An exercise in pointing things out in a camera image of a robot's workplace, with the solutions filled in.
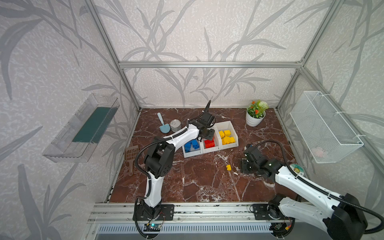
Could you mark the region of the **yellow lego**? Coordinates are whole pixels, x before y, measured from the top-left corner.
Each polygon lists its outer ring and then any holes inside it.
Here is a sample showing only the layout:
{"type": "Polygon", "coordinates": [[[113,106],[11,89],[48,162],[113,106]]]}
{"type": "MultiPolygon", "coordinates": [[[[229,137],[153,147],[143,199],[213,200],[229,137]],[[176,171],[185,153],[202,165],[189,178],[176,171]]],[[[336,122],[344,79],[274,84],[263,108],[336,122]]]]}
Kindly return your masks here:
{"type": "Polygon", "coordinates": [[[221,139],[223,139],[226,136],[223,131],[219,131],[219,135],[220,135],[221,139]]]}
{"type": "Polygon", "coordinates": [[[225,137],[224,138],[230,138],[232,136],[231,134],[231,131],[230,130],[226,130],[226,131],[223,131],[225,133],[225,137]]]}

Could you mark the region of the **long red lego brick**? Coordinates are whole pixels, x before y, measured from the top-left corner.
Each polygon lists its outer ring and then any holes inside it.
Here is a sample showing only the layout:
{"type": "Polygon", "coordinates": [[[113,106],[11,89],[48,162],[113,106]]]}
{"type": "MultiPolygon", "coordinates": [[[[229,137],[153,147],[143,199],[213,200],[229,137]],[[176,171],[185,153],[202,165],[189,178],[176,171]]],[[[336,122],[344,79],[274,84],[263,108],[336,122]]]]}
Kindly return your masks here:
{"type": "Polygon", "coordinates": [[[216,146],[214,140],[204,140],[205,149],[214,148],[216,146]]]}

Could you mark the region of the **blue lego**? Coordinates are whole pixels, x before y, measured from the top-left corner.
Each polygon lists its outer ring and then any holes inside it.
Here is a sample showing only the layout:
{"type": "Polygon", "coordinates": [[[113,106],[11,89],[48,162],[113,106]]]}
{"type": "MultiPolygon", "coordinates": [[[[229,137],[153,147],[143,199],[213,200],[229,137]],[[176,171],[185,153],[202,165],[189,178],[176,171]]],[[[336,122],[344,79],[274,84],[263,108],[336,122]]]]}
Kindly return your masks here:
{"type": "Polygon", "coordinates": [[[192,146],[193,146],[194,150],[200,149],[200,143],[197,140],[192,140],[192,146]]]}

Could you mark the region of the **blue lego brick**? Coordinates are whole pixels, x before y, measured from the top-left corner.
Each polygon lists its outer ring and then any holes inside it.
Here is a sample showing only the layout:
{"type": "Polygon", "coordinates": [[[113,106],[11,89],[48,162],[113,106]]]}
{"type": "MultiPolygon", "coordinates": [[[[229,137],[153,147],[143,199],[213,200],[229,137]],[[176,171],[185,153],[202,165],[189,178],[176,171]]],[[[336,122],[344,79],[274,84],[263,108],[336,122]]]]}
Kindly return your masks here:
{"type": "Polygon", "coordinates": [[[189,152],[191,151],[191,147],[192,147],[192,142],[191,142],[191,141],[187,142],[187,143],[184,145],[185,152],[186,152],[186,153],[189,153],[189,152]]]}

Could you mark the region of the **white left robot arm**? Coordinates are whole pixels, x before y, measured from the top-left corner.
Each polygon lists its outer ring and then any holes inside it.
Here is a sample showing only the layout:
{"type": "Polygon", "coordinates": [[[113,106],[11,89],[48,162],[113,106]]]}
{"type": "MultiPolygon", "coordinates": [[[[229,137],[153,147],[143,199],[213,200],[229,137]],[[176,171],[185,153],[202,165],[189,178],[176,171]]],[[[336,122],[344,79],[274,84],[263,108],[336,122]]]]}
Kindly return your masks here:
{"type": "Polygon", "coordinates": [[[175,152],[192,140],[213,140],[214,124],[215,117],[205,109],[196,118],[188,120],[181,130],[151,143],[145,158],[147,186],[143,205],[150,209],[161,205],[164,177],[172,168],[175,152]]]}

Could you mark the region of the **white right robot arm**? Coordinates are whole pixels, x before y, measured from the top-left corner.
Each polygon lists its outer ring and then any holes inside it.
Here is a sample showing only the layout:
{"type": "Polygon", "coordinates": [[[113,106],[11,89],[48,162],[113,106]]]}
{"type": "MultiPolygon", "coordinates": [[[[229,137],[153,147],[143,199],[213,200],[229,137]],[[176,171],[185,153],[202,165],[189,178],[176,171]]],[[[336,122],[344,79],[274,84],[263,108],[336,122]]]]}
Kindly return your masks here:
{"type": "Polygon", "coordinates": [[[326,232],[333,240],[359,240],[368,222],[359,201],[352,195],[338,197],[335,192],[297,174],[287,161],[269,159],[257,146],[246,145],[242,160],[246,173],[255,174],[284,186],[304,198],[301,203],[285,195],[276,195],[268,203],[267,215],[274,220],[298,219],[326,232]]]}

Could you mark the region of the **white left bin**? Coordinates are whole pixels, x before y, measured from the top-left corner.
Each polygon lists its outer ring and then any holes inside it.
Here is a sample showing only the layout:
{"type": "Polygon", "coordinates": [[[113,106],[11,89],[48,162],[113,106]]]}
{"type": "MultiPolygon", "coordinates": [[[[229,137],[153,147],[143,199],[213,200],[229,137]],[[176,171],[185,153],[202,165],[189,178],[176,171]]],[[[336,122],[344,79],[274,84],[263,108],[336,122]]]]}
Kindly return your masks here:
{"type": "Polygon", "coordinates": [[[202,144],[201,144],[200,141],[198,141],[198,142],[200,143],[200,149],[199,150],[194,150],[194,148],[192,146],[191,147],[191,151],[189,153],[186,153],[185,149],[184,149],[184,145],[182,146],[184,158],[195,157],[195,156],[201,155],[203,153],[203,151],[202,151],[202,144]]]}

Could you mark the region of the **white bin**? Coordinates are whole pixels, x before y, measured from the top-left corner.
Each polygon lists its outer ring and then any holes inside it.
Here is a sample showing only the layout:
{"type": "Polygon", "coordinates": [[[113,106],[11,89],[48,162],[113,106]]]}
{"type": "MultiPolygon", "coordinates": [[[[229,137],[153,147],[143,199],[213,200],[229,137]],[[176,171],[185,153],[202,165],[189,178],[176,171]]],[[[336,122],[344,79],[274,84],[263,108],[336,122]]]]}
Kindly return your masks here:
{"type": "Polygon", "coordinates": [[[212,153],[220,150],[220,136],[215,133],[212,140],[202,139],[202,151],[203,154],[212,153]]]}
{"type": "Polygon", "coordinates": [[[236,148],[239,138],[231,121],[214,124],[215,134],[218,138],[219,150],[236,148]]]}
{"type": "Polygon", "coordinates": [[[191,147],[191,151],[189,153],[186,153],[185,149],[184,149],[184,145],[182,146],[184,158],[195,157],[195,156],[201,155],[203,153],[203,151],[202,151],[202,144],[201,144],[200,141],[198,141],[198,142],[200,143],[200,149],[199,150],[194,150],[194,148],[192,146],[191,147]]]}

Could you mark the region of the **silver tin can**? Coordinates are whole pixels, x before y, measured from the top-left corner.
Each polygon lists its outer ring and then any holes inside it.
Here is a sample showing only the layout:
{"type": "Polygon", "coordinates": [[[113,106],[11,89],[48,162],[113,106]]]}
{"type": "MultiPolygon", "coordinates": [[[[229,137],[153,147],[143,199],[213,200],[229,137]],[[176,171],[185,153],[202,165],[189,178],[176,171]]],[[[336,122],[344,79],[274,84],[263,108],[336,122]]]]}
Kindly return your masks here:
{"type": "Polygon", "coordinates": [[[173,133],[178,132],[182,128],[181,121],[178,119],[174,119],[170,122],[170,127],[173,133]]]}

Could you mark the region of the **white middle bin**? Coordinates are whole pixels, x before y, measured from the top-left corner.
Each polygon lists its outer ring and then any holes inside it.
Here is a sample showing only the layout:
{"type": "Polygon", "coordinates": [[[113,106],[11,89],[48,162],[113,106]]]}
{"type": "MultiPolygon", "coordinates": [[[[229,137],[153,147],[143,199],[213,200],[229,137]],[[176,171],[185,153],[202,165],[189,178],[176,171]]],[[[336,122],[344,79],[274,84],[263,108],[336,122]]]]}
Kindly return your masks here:
{"type": "Polygon", "coordinates": [[[212,153],[220,150],[220,136],[215,133],[212,140],[202,139],[202,151],[203,154],[212,153]]]}

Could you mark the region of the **white right bin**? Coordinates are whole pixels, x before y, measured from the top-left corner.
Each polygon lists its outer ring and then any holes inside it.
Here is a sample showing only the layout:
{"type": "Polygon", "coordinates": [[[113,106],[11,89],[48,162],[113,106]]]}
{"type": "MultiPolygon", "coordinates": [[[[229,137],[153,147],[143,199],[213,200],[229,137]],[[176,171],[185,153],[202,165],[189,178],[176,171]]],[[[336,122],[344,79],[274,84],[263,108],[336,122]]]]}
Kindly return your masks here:
{"type": "Polygon", "coordinates": [[[231,121],[214,124],[215,134],[218,138],[219,150],[236,148],[239,138],[231,121]]]}

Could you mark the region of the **yellow lego brick front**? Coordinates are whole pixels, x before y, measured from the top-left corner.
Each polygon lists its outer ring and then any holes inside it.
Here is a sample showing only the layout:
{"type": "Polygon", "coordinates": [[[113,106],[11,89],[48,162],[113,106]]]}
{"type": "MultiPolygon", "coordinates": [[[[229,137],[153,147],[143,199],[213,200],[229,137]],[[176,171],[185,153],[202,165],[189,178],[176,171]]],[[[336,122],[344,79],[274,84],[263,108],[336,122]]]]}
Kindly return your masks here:
{"type": "Polygon", "coordinates": [[[236,143],[236,140],[234,137],[224,137],[222,138],[222,144],[223,145],[228,145],[228,144],[233,144],[236,143]]]}

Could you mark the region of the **light blue scoop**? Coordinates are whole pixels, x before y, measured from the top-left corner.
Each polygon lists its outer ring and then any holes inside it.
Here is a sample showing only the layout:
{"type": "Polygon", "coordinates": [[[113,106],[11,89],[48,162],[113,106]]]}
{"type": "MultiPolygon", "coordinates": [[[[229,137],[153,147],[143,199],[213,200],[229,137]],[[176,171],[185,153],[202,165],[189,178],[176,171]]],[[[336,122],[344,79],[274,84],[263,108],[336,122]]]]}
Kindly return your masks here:
{"type": "Polygon", "coordinates": [[[160,131],[164,134],[167,134],[171,131],[171,127],[169,124],[165,124],[164,120],[163,120],[163,117],[162,117],[162,114],[161,113],[157,113],[157,116],[161,122],[161,126],[159,127],[160,131]]]}

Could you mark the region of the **white plant pot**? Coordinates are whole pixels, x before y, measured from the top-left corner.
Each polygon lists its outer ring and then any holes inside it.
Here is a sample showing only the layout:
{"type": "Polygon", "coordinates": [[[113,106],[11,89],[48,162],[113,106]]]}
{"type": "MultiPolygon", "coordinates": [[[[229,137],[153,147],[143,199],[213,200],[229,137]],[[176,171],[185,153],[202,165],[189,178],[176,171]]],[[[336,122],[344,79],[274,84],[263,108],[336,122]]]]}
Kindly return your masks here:
{"type": "Polygon", "coordinates": [[[265,116],[263,116],[262,118],[253,118],[248,112],[246,113],[246,123],[250,127],[256,127],[262,122],[264,118],[265,116]]]}

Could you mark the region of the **green artificial plant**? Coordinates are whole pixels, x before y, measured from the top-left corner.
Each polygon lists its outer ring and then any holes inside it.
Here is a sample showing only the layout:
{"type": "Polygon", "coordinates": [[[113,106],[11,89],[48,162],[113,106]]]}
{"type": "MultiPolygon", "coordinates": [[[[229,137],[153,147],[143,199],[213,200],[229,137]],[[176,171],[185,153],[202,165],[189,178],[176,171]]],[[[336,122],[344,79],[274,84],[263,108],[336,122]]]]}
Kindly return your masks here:
{"type": "Polygon", "coordinates": [[[265,101],[258,100],[257,102],[253,101],[251,105],[247,108],[247,113],[252,118],[261,119],[266,115],[266,110],[269,108],[269,105],[265,101]]]}

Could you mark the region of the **brown slotted scoop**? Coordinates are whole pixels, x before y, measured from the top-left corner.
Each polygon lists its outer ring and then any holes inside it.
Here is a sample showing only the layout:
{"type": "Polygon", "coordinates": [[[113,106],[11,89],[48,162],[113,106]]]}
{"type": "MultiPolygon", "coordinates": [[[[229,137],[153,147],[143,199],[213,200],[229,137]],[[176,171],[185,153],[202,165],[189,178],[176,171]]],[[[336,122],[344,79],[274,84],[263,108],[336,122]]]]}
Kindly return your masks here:
{"type": "Polygon", "coordinates": [[[127,167],[126,173],[128,174],[128,176],[132,176],[133,175],[133,168],[134,168],[134,165],[135,165],[135,158],[138,155],[138,153],[139,153],[139,146],[138,145],[125,148],[124,164],[127,167]]]}

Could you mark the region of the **clear wall shelf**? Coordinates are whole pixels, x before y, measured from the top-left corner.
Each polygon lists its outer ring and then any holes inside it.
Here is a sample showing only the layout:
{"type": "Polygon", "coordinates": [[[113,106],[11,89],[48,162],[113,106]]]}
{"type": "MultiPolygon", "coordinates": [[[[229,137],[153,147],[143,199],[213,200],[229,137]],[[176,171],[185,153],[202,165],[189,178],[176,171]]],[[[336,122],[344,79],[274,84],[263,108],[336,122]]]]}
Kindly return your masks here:
{"type": "Polygon", "coordinates": [[[119,107],[117,97],[90,94],[43,156],[55,163],[87,163],[119,107]]]}

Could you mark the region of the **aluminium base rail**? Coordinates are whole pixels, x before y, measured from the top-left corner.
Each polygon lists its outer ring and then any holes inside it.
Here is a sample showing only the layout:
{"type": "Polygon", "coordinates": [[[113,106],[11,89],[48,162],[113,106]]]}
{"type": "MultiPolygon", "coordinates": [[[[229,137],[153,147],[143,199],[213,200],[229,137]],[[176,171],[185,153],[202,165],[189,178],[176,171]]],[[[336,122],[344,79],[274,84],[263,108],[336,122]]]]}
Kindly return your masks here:
{"type": "Polygon", "coordinates": [[[214,234],[214,233],[286,233],[294,220],[272,217],[268,204],[171,203],[161,207],[160,215],[151,219],[134,214],[134,204],[96,204],[87,222],[88,238],[97,234],[214,234]]]}

